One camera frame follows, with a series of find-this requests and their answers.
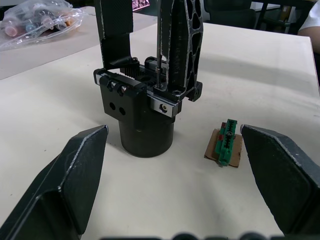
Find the metal rod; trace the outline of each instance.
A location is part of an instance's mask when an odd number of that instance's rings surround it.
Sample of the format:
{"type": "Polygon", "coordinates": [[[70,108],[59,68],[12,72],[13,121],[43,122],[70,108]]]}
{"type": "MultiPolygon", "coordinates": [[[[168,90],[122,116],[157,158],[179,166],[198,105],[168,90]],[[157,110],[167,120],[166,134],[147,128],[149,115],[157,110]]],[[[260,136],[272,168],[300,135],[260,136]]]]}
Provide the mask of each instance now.
{"type": "Polygon", "coordinates": [[[157,38],[156,38],[156,87],[160,88],[161,86],[161,1],[158,0],[158,16],[157,16],[157,38]]]}

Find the black cylindrical mount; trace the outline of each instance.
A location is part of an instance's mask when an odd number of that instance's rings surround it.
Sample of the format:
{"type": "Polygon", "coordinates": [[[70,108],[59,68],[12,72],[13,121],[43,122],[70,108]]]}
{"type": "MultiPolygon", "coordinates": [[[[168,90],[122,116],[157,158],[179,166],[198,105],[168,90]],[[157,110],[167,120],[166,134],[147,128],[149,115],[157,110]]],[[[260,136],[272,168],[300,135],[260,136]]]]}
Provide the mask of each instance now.
{"type": "Polygon", "coordinates": [[[136,130],[119,121],[124,149],[139,158],[152,158],[167,151],[174,138],[174,122],[162,122],[143,130],[136,130]]]}

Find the mounting hole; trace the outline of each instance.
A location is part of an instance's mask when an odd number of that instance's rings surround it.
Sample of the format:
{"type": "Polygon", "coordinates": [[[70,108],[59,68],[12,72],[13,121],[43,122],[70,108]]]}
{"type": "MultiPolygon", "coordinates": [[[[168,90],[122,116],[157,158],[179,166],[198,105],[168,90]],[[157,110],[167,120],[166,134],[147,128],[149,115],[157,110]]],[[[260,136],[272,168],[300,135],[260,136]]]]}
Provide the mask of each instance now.
{"type": "Polygon", "coordinates": [[[110,106],[110,108],[111,108],[112,110],[115,110],[115,109],[116,109],[116,106],[115,106],[112,102],[110,102],[109,106],[110,106]]]}
{"type": "Polygon", "coordinates": [[[122,107],[119,108],[119,111],[122,115],[126,115],[126,111],[122,107]]]}
{"type": "Polygon", "coordinates": [[[197,14],[195,14],[195,13],[193,14],[193,17],[192,17],[192,28],[194,30],[200,28],[200,20],[199,20],[199,17],[197,16],[197,14]]]}
{"type": "Polygon", "coordinates": [[[163,112],[163,113],[168,112],[168,108],[167,108],[167,106],[164,105],[164,104],[160,104],[159,109],[160,109],[160,111],[163,112]]]}
{"type": "Polygon", "coordinates": [[[180,94],[181,94],[181,91],[179,91],[179,90],[174,90],[174,91],[172,91],[172,93],[173,93],[174,95],[180,95],[180,94]]]}
{"type": "Polygon", "coordinates": [[[194,11],[194,6],[192,5],[191,0],[186,0],[186,6],[188,9],[188,15],[189,15],[189,19],[192,19],[192,12],[194,11]]]}
{"type": "Polygon", "coordinates": [[[200,0],[195,0],[195,11],[198,16],[201,16],[201,6],[200,6],[200,0]]]}

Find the screw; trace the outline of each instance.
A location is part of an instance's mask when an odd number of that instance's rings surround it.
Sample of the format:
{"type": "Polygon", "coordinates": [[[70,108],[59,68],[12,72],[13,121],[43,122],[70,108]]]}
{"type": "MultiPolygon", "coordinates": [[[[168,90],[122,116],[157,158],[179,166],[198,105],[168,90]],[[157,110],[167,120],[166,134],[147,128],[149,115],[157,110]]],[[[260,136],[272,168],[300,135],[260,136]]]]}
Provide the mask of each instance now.
{"type": "Polygon", "coordinates": [[[174,95],[179,95],[179,94],[181,94],[181,92],[180,92],[179,90],[174,90],[172,93],[173,93],[174,95]]]}
{"type": "Polygon", "coordinates": [[[163,112],[163,113],[168,112],[168,108],[167,108],[167,106],[166,106],[166,105],[164,105],[164,104],[160,104],[159,109],[160,109],[160,110],[161,110],[161,112],[163,112]]]}
{"type": "Polygon", "coordinates": [[[126,86],[122,86],[121,87],[121,92],[124,94],[125,93],[125,91],[127,90],[127,87],[126,86]]]}

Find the robotic arm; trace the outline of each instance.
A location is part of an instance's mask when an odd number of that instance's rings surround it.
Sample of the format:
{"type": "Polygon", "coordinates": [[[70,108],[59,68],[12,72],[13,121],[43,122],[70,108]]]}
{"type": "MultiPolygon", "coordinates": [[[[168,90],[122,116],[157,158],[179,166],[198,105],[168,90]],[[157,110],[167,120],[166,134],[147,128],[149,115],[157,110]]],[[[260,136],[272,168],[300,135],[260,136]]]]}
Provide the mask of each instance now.
{"type": "Polygon", "coordinates": [[[197,81],[204,29],[200,0],[163,0],[158,9],[157,56],[141,64],[130,51],[132,1],[95,1],[103,68],[94,71],[94,81],[104,112],[119,121],[123,147],[143,158],[170,148],[183,99],[194,102],[202,92],[197,81]]]}

